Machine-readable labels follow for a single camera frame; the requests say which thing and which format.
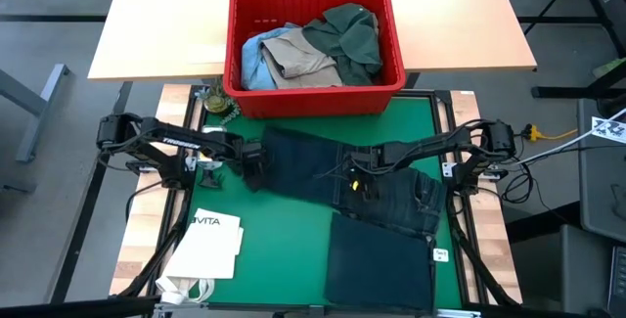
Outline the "dark blue denim jeans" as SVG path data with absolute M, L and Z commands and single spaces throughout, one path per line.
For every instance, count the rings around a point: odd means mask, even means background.
M 264 189 L 335 209 L 325 285 L 340 305 L 430 310 L 432 246 L 447 189 L 410 166 L 384 175 L 380 198 L 349 187 L 346 154 L 356 147 L 295 130 L 268 127 Z

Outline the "red plastic laundry bin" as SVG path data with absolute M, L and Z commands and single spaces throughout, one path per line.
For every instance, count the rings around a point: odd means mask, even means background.
M 357 3 L 379 21 L 381 73 L 369 86 L 246 90 L 242 49 L 253 35 L 290 22 L 304 25 L 322 12 Z M 230 0 L 223 87 L 250 118 L 380 114 L 406 83 L 391 0 Z

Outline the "clear package with orange label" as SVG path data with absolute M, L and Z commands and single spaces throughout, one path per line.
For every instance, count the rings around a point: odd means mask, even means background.
M 202 133 L 211 133 L 211 132 L 226 132 L 227 128 L 225 126 L 218 125 L 205 125 L 202 129 Z M 203 153 L 198 154 L 198 166 L 206 170 L 215 170 L 220 168 L 223 165 L 222 161 L 218 161 L 216 159 L 210 158 Z

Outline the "small potted succulent plant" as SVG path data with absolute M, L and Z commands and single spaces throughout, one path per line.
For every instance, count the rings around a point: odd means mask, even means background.
M 219 119 L 220 125 L 226 125 L 241 114 L 237 102 L 226 93 L 221 77 L 202 79 L 195 96 L 208 114 Z

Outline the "green table mat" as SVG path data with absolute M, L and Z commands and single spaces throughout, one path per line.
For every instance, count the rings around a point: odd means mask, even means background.
M 391 100 L 386 110 L 391 107 L 395 99 Z M 402 112 L 397 121 L 391 121 L 384 118 L 385 111 L 375 115 L 338 117 L 277 119 L 239 117 L 230 122 L 227 128 L 230 132 L 246 138 L 261 140 L 266 128 L 278 127 L 354 146 L 374 146 L 394 141 L 413 142 L 431 137 L 436 133 L 436 129 L 427 132 L 418 131 L 419 116 L 414 112 Z M 438 158 L 431 157 L 419 160 L 413 163 L 412 167 L 442 183 Z M 278 295 L 285 295 L 288 292 L 295 293 L 305 285 L 304 277 L 306 275 L 316 273 L 310 263 L 315 257 L 320 256 L 322 266 L 326 271 L 322 279 L 325 302 L 351 308 L 368 307 L 375 310 L 399 308 L 419 312 L 428 311 L 391 306 L 340 305 L 326 300 L 325 285 L 330 233 L 332 218 L 336 213 L 335 209 L 324 204 L 281 196 L 264 188 L 252 192 L 245 185 L 243 179 L 228 167 L 220 168 L 219 174 L 223 177 L 221 188 L 197 187 L 217 192 L 218 195 L 214 204 L 196 207 L 190 211 L 190 218 L 193 219 L 198 208 L 238 216 L 241 219 L 244 234 L 241 251 L 235 261 L 234 278 L 222 279 L 217 282 L 215 291 L 210 297 L 211 303 L 219 298 L 234 302 L 233 293 L 237 289 L 243 290 L 246 296 L 252 296 L 263 301 L 272 301 Z M 440 263 L 451 261 L 451 259 L 436 261 L 432 257 L 435 249 L 447 250 L 437 243 L 441 222 L 443 220 L 448 222 L 445 204 L 440 215 L 437 232 L 429 240 L 432 246 L 431 258 L 433 261 L 431 268 L 433 306 L 431 309 L 442 308 L 435 304 L 437 294 L 436 267 Z

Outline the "light blue garment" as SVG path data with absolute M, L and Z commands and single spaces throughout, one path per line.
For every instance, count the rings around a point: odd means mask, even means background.
M 279 37 L 293 28 L 297 28 L 297 25 L 285 23 L 282 27 L 259 33 L 246 41 L 242 48 L 242 86 L 245 90 L 276 89 L 274 79 L 261 53 L 262 43 L 264 40 Z

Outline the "white printed tote bag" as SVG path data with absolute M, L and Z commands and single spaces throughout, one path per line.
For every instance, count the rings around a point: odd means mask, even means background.
M 238 216 L 198 208 L 156 280 L 160 302 L 201 303 L 214 293 L 216 279 L 233 279 L 243 241 L 240 223 Z

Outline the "beige khaki garment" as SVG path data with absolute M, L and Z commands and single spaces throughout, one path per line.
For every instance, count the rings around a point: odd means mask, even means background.
M 343 85 L 336 62 L 313 47 L 301 28 L 262 41 L 261 53 L 278 89 L 326 88 Z

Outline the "dark green button shirt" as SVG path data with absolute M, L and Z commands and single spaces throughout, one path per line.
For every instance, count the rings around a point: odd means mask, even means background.
M 369 86 L 382 68 L 379 22 L 360 4 L 346 3 L 323 13 L 303 30 L 304 38 L 336 62 L 345 85 Z

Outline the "light wooden table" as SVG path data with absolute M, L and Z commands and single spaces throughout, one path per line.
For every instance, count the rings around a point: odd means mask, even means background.
M 510 0 L 391 0 L 410 72 L 533 69 Z M 224 70 L 229 0 L 112 0 L 92 80 L 201 78 Z

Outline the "black table leg bar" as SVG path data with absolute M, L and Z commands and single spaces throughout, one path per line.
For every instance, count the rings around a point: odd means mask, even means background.
M 70 288 L 78 259 L 82 253 L 87 232 L 93 217 L 93 213 L 102 189 L 102 185 L 108 170 L 108 160 L 102 160 L 97 154 L 86 189 L 82 195 L 81 203 L 76 214 L 71 236 L 66 244 L 65 254 L 62 257 L 57 276 L 55 277 L 50 303 L 64 303 Z

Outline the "grey metal table leg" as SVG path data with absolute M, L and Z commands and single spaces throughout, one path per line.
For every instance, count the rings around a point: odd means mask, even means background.
M 16 154 L 16 161 L 30 162 L 34 159 L 34 150 L 47 113 L 60 83 L 69 74 L 70 70 L 65 64 L 56 64 L 41 92 L 36 93 L 0 69 L 0 96 L 30 114 L 30 121 L 26 125 Z

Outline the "dark grey box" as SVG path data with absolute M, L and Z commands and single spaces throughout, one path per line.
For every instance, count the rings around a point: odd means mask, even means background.
M 614 241 L 563 225 L 512 245 L 523 304 L 584 314 L 606 310 Z

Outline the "dark grey case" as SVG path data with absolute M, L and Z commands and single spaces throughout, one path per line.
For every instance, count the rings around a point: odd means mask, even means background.
M 579 147 L 582 227 L 626 243 L 626 143 L 593 133 Z

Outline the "black horizontal bar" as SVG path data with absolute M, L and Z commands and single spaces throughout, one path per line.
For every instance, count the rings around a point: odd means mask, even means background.
M 0 308 L 0 318 L 127 318 L 152 314 L 159 296 L 114 297 Z

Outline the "white tag with black logo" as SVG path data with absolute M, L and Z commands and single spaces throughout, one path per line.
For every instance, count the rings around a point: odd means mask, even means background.
M 592 117 L 593 135 L 614 142 L 626 144 L 626 122 Z

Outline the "light green object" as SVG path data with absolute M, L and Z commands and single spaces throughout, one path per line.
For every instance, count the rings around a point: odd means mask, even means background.
M 619 58 L 619 59 L 615 59 L 611 62 L 608 62 L 600 67 L 594 68 L 592 71 L 592 74 L 595 78 L 600 78 L 604 75 L 606 75 L 607 73 L 611 72 L 612 70 L 614 70 L 615 68 L 617 68 L 619 65 L 621 65 L 623 62 L 626 62 L 626 58 Z

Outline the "black keyboard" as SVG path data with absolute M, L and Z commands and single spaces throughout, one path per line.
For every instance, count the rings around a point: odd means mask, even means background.
M 626 248 L 614 247 L 607 310 L 613 318 L 626 318 Z

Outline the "black aluminium table frame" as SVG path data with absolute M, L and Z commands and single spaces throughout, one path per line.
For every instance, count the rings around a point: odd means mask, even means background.
M 475 95 L 471 91 L 420 91 L 407 90 L 396 98 L 384 118 L 397 121 L 400 113 L 418 114 L 418 131 L 448 130 L 479 116 Z M 185 85 L 167 84 L 163 87 L 156 115 L 174 124 L 198 123 L 205 118 L 196 102 L 192 89 Z M 138 196 L 130 207 L 130 220 L 124 231 L 110 291 L 119 294 L 148 264 L 150 257 L 163 242 L 182 210 L 193 211 L 200 205 L 213 205 L 217 192 L 197 188 L 182 193 L 169 192 L 156 185 L 158 177 L 151 172 L 140 176 Z M 489 181 L 480 181 L 477 194 L 455 198 L 457 219 L 481 260 L 503 290 L 514 300 L 521 301 L 521 292 L 514 268 L 514 260 L 505 226 L 502 206 L 496 187 Z M 467 255 L 452 242 L 448 222 L 443 220 L 437 235 L 439 246 L 448 249 L 453 257 L 449 263 L 436 267 L 435 304 L 442 308 L 458 309 L 464 304 L 494 304 L 495 298 L 475 274 Z M 234 291 L 234 302 L 217 299 L 213 310 L 234 311 L 287 311 L 326 316 L 361 315 L 361 308 L 342 307 L 325 302 L 322 279 L 326 274 L 322 258 L 310 263 L 314 275 L 306 275 L 305 285 L 297 292 L 278 295 L 272 301 L 246 296 L 244 291 Z

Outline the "silver metal bracket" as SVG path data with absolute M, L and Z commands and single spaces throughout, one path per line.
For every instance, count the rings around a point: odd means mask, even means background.
M 482 318 L 480 311 L 463 309 L 436 309 L 426 318 Z

